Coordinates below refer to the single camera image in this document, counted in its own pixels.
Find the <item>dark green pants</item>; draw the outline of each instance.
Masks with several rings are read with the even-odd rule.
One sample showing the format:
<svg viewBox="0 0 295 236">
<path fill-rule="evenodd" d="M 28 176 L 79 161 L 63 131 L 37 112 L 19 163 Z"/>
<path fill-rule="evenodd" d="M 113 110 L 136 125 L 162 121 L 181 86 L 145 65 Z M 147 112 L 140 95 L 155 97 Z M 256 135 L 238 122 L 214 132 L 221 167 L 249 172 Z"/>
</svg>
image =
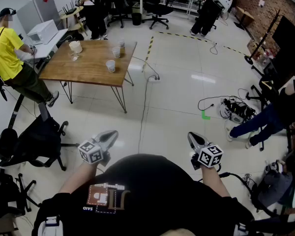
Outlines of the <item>dark green pants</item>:
<svg viewBox="0 0 295 236">
<path fill-rule="evenodd" d="M 45 83 L 38 78 L 34 69 L 26 63 L 22 67 L 23 69 L 14 79 L 7 80 L 5 83 L 38 104 L 50 101 L 53 96 Z"/>
</svg>

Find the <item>brick wall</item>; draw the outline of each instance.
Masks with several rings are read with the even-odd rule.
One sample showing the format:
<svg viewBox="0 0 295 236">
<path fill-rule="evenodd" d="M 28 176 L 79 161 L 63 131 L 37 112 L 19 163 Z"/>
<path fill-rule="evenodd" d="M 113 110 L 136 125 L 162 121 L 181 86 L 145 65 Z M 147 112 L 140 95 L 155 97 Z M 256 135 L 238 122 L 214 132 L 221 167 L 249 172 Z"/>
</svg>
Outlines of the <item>brick wall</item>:
<svg viewBox="0 0 295 236">
<path fill-rule="evenodd" d="M 265 5 L 263 8 L 258 6 L 259 1 L 260 0 L 238 0 L 237 3 L 237 6 L 241 7 L 242 9 L 246 9 L 255 18 L 255 21 L 253 21 L 247 28 L 256 40 L 259 40 L 260 37 L 265 34 L 272 21 L 273 17 L 268 11 L 275 15 L 275 9 L 281 9 L 280 14 L 284 15 L 295 25 L 295 3 L 293 1 L 264 0 Z M 275 24 L 271 30 L 271 34 L 265 40 L 267 42 L 267 46 L 270 47 L 275 53 L 280 50 L 278 45 L 272 39 L 272 35 L 276 27 L 277 25 Z"/>
</svg>

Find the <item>tiled floor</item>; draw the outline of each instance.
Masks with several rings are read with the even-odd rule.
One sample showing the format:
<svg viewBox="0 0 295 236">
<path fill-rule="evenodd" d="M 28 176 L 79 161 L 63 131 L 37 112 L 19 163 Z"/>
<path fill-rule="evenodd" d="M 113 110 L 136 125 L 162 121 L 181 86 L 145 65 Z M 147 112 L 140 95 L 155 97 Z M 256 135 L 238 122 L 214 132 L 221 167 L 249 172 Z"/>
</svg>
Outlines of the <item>tiled floor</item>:
<svg viewBox="0 0 295 236">
<path fill-rule="evenodd" d="M 206 115 L 211 117 L 210 120 L 202 119 L 197 107 L 198 101 L 205 97 L 238 96 L 238 89 L 250 91 L 252 84 L 258 84 L 259 78 L 251 71 L 243 54 L 223 47 L 228 46 L 239 52 L 249 53 L 246 47 L 250 39 L 248 34 L 234 25 L 235 19 L 232 15 L 226 22 L 219 19 L 216 21 L 217 29 L 212 29 L 206 36 L 207 39 L 217 42 L 218 54 L 214 55 L 210 52 L 213 47 L 211 42 L 159 33 L 161 31 L 190 36 L 189 30 L 194 23 L 194 16 L 187 20 L 184 13 L 173 12 L 168 15 L 168 19 L 169 30 L 161 24 L 156 24 L 153 30 L 149 30 L 150 22 L 135 27 L 131 21 L 125 22 L 123 29 L 120 29 L 119 23 L 111 24 L 108 28 L 108 38 L 111 41 L 117 42 L 119 37 L 124 37 L 125 41 L 137 41 L 134 57 L 140 59 L 146 58 L 151 37 L 154 36 L 148 62 L 159 73 L 161 80 L 147 85 L 147 108 L 142 125 L 140 153 L 163 155 L 182 167 L 194 180 L 199 180 L 202 178 L 201 171 L 194 171 L 190 163 L 191 148 L 187 140 L 187 133 L 195 131 L 205 135 L 225 151 L 221 161 L 222 172 L 229 171 L 242 177 L 245 173 L 251 173 L 253 179 L 258 181 L 262 176 L 265 161 L 274 161 L 286 152 L 286 137 L 270 137 L 265 142 L 263 152 L 259 151 L 258 146 L 247 150 L 244 139 L 247 137 L 232 143 L 226 140 L 225 120 L 219 114 L 219 97 L 199 104 L 200 108 L 215 104 L 206 111 Z M 59 82 L 46 82 L 50 90 L 59 90 L 61 94 L 50 109 L 51 116 L 59 123 L 69 121 L 63 142 L 80 143 L 93 134 L 115 129 L 119 132 L 119 138 L 111 149 L 112 160 L 109 165 L 127 155 L 138 153 L 146 78 L 153 74 L 148 66 L 143 73 L 143 64 L 139 59 L 133 58 L 129 66 L 135 86 L 124 83 L 127 114 L 123 113 L 109 87 L 74 83 L 74 103 L 70 104 Z M 18 96 L 11 88 L 9 91 L 15 97 Z M 239 93 L 241 97 L 245 97 L 244 91 L 240 90 Z M 258 110 L 258 102 L 246 102 Z M 7 126 L 14 104 L 15 100 L 11 95 L 8 94 L 7 103 L 0 96 L 0 116 L 4 115 L 0 117 L 0 132 Z M 26 99 L 23 104 L 34 114 L 32 101 Z M 39 112 L 37 106 L 35 112 L 36 115 Z M 16 131 L 20 134 L 33 120 L 34 117 L 21 107 L 15 122 Z M 66 172 L 61 171 L 57 162 L 50 168 L 35 168 L 27 163 L 10 171 L 21 171 L 26 183 L 32 179 L 37 180 L 31 196 L 41 202 L 55 195 L 81 163 L 79 154 L 72 148 L 63 149 L 62 157 L 68 167 Z M 228 177 L 224 178 L 223 182 L 231 195 L 248 207 L 256 218 L 264 216 L 264 213 L 256 214 L 248 199 L 248 192 L 237 179 Z M 36 213 L 37 209 L 33 207 L 33 211 L 27 214 L 32 223 Z M 17 222 L 22 235 L 30 235 L 25 221 L 17 219 Z"/>
</svg>

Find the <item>black cap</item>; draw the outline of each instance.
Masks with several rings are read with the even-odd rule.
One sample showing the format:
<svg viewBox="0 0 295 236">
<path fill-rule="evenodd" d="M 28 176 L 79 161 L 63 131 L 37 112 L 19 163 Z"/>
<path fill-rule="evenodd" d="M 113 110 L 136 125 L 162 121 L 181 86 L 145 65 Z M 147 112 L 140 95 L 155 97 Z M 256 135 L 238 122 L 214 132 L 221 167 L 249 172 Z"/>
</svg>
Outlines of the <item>black cap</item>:
<svg viewBox="0 0 295 236">
<path fill-rule="evenodd" d="M 0 11 L 0 18 L 5 16 L 5 15 L 9 15 L 11 14 L 11 11 L 9 8 L 4 8 L 2 11 Z"/>
</svg>

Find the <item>yellow t-shirt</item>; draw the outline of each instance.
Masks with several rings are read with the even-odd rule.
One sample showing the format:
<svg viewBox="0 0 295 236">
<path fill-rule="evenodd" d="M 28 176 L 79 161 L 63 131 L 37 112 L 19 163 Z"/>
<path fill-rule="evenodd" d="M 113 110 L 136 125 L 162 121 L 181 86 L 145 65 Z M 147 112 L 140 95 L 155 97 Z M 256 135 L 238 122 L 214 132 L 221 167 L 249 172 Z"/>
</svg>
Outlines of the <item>yellow t-shirt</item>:
<svg viewBox="0 0 295 236">
<path fill-rule="evenodd" d="M 14 29 L 5 28 L 0 36 L 0 76 L 6 81 L 14 79 L 22 70 L 23 61 L 18 59 L 14 49 L 19 50 L 23 41 Z"/>
</svg>

